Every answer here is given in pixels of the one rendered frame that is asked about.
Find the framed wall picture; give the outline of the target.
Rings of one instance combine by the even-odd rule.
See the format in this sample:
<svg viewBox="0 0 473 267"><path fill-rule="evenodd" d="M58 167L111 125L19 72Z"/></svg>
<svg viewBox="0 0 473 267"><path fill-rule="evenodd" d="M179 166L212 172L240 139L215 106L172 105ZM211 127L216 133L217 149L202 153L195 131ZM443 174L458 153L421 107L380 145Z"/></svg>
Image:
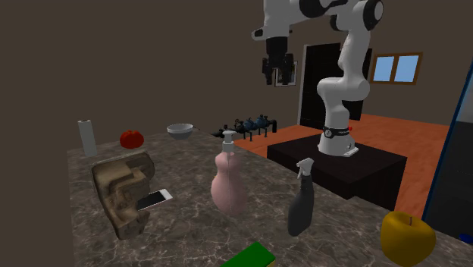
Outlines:
<svg viewBox="0 0 473 267"><path fill-rule="evenodd" d="M298 61L293 62L291 74L288 83L283 83L282 72L277 68L274 75L274 86L295 86L296 85L296 72L297 72Z"/></svg>

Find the pink soap pump bottle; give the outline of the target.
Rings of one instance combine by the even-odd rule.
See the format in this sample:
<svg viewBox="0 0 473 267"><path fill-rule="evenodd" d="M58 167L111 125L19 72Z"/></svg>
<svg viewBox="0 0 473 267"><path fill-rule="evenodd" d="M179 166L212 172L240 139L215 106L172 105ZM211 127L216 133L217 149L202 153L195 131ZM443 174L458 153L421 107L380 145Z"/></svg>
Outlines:
<svg viewBox="0 0 473 267"><path fill-rule="evenodd" d="M239 215L246 208L247 194L240 177L240 158L234 152L233 135L236 131L223 132L222 151L215 156L217 174L211 183L214 204L225 215Z"/></svg>

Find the blue framed dark cabinet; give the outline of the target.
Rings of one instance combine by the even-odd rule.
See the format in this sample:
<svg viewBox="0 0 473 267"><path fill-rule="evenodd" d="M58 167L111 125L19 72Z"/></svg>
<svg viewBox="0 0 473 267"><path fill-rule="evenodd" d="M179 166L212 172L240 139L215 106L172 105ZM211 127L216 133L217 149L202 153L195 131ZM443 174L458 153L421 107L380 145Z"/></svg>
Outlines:
<svg viewBox="0 0 473 267"><path fill-rule="evenodd" d="M473 245L473 59L421 219L434 230Z"/></svg>

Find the white smartphone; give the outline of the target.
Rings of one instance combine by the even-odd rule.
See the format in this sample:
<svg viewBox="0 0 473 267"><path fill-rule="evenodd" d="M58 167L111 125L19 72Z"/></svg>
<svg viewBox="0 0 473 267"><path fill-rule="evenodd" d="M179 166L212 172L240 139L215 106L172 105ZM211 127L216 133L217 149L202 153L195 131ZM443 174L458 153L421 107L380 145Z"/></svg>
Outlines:
<svg viewBox="0 0 473 267"><path fill-rule="evenodd" d="M166 189L157 190L140 199L136 204L136 209L141 211L156 206L159 203L166 202L172 198L173 196Z"/></svg>

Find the brown carved wooden block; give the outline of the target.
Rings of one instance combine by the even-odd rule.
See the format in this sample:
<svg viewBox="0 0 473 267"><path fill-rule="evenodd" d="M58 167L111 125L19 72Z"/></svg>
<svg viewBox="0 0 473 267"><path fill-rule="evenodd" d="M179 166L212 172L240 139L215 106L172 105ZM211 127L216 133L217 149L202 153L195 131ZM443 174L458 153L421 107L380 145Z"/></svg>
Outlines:
<svg viewBox="0 0 473 267"><path fill-rule="evenodd" d="M150 213L138 202L150 194L155 164L139 150L90 165L99 201L119 240L129 240L145 230Z"/></svg>

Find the grey paper towel roll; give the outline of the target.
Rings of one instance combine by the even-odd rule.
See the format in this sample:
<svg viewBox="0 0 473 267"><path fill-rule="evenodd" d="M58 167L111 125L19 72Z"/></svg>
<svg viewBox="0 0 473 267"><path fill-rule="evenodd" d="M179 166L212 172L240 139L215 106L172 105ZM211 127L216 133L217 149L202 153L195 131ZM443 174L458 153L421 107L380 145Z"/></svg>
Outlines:
<svg viewBox="0 0 473 267"><path fill-rule="evenodd" d="M96 156L97 148L91 120L79 120L77 123L85 156Z"/></svg>

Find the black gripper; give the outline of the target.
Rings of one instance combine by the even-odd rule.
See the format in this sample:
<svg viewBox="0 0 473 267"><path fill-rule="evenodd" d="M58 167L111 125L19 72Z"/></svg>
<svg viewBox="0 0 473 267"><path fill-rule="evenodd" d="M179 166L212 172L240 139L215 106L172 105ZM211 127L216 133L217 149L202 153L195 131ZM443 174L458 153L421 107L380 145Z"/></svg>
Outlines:
<svg viewBox="0 0 473 267"><path fill-rule="evenodd" d="M282 81L290 81L293 68L293 54L287 53L288 37L276 36L265 40L268 58L262 59L262 73L266 84L272 84L273 68L282 68Z"/></svg>

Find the green sponge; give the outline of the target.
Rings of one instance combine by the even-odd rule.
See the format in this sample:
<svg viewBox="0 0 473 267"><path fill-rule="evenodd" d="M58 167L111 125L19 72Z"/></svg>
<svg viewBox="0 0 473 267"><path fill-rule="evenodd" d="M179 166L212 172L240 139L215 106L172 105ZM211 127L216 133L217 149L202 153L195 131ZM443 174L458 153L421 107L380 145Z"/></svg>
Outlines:
<svg viewBox="0 0 473 267"><path fill-rule="evenodd" d="M220 267L274 267L275 256L259 242L252 243Z"/></svg>

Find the grey bowl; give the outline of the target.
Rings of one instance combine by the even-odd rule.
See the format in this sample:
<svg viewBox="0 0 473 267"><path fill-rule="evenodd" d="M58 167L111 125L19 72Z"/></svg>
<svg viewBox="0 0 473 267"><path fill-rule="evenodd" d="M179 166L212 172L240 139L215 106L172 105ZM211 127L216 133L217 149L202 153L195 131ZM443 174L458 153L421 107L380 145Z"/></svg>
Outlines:
<svg viewBox="0 0 473 267"><path fill-rule="evenodd" d="M172 124L167 126L168 134L175 140L188 139L193 132L192 124Z"/></svg>

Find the red tomato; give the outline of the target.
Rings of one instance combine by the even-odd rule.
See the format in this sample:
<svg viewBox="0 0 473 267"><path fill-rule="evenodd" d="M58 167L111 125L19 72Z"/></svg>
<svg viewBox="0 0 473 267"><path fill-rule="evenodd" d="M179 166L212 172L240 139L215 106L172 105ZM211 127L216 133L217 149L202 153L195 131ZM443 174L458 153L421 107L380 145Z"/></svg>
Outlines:
<svg viewBox="0 0 473 267"><path fill-rule="evenodd" d="M125 149L135 149L144 144L144 137L137 130L127 130L121 134L119 141Z"/></svg>

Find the dark robot stand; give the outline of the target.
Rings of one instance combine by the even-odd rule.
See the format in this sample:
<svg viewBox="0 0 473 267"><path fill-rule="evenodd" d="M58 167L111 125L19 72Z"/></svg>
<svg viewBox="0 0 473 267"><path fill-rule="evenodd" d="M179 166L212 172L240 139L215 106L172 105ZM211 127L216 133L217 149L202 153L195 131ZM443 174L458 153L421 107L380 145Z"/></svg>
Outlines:
<svg viewBox="0 0 473 267"><path fill-rule="evenodd" d="M325 155L318 151L320 135L303 137L270 145L267 158L298 172L296 164L303 159L314 160L312 180L317 185L351 199L362 198L393 211L396 206L407 158L363 144L350 157Z"/></svg>

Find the dark grey spray bottle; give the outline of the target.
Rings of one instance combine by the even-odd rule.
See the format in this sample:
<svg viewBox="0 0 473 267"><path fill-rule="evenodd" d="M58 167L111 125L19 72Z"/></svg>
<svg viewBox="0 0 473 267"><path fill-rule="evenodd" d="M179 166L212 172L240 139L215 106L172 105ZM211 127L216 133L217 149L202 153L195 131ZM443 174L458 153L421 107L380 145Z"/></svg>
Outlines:
<svg viewBox="0 0 473 267"><path fill-rule="evenodd" d="M290 204L287 221L288 233L293 237L300 235L312 224L314 187L311 171L313 163L313 159L307 158L296 164L299 167L297 178L300 180L300 188Z"/></svg>

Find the brown framed window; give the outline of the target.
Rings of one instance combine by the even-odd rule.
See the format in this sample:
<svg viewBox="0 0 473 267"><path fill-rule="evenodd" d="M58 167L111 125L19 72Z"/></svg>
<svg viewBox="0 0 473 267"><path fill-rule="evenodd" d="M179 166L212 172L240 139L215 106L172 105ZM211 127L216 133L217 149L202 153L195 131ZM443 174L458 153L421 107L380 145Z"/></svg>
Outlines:
<svg viewBox="0 0 473 267"><path fill-rule="evenodd" d="M415 85L422 58L422 52L376 54L371 67L370 82Z"/></svg>

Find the yellow apple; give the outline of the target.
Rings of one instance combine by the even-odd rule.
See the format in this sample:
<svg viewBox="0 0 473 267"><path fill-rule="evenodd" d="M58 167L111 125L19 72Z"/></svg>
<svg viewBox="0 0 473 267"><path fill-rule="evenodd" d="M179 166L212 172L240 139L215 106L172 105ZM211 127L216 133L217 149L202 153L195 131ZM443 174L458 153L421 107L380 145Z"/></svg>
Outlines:
<svg viewBox="0 0 473 267"><path fill-rule="evenodd" d="M401 267L413 267L422 262L437 242L435 231L428 224L399 211L385 215L380 239L384 255Z"/></svg>

